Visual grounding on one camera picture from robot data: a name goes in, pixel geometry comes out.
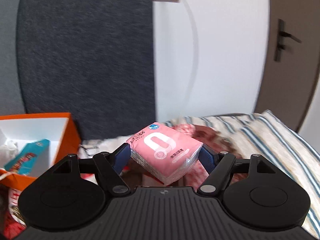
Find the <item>orange cardboard box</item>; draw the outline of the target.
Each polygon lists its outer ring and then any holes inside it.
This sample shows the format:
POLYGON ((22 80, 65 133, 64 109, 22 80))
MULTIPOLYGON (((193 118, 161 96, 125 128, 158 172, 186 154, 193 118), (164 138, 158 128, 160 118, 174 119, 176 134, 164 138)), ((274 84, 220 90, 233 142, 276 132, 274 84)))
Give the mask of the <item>orange cardboard box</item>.
POLYGON ((70 113, 1 116, 1 184, 23 191, 80 142, 70 113))

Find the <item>striped bed sheet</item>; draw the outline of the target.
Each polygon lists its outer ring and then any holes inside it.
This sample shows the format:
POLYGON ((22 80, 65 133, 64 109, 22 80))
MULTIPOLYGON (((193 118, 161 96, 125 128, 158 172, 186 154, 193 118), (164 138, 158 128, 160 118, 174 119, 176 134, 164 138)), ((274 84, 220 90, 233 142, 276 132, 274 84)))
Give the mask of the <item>striped bed sheet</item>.
POLYGON ((263 155, 297 182, 311 199, 303 228, 319 238, 319 153, 300 135, 288 128, 271 111, 206 117, 183 117, 166 121, 166 126, 195 136, 196 128, 213 132, 215 138, 201 136, 205 144, 226 144, 240 158, 263 155))

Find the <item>teal tissue packet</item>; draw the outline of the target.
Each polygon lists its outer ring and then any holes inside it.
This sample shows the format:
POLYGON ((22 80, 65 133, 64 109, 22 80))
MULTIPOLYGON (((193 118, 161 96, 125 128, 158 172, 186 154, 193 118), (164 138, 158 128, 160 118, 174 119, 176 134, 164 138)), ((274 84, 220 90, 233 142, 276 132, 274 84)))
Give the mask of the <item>teal tissue packet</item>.
POLYGON ((43 139, 28 143, 22 151, 5 164, 4 169, 19 175, 39 177, 50 167, 50 141, 43 139))

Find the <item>pink tissue pack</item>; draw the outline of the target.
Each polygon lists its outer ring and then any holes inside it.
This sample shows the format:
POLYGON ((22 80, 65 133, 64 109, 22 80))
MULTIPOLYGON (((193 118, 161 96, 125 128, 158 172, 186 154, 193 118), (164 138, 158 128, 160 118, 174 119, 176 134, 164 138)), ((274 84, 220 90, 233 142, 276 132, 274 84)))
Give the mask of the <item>pink tissue pack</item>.
POLYGON ((197 162, 202 142, 154 122, 126 141, 131 158, 164 185, 182 178, 197 162))

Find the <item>grey felt panel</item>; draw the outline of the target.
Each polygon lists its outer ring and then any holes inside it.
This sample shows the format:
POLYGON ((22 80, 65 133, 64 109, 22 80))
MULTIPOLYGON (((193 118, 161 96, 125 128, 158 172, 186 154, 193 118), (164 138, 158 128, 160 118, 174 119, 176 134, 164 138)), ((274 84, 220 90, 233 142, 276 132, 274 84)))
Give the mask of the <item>grey felt panel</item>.
POLYGON ((25 112, 16 59, 17 6, 1 10, 1 115, 25 112))

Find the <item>brown door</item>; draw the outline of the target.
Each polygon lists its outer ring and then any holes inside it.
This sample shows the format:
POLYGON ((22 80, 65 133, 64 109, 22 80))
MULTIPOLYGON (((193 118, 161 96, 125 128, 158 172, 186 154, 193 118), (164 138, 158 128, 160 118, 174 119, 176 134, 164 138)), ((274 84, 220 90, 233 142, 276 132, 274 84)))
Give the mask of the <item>brown door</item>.
POLYGON ((267 54, 255 111, 271 110, 286 126, 299 131, 309 110, 319 77, 319 0, 270 0, 267 54), (286 49, 274 61, 278 19, 285 31, 286 49))

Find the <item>dark blue felt panel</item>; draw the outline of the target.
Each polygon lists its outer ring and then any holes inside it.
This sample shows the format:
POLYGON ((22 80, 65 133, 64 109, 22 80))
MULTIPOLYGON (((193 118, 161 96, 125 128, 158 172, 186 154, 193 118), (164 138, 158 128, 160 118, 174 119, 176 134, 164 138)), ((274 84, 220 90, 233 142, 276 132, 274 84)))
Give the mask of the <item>dark blue felt panel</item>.
POLYGON ((85 140, 155 121, 152 0, 20 0, 16 49, 28 113, 69 112, 85 140))

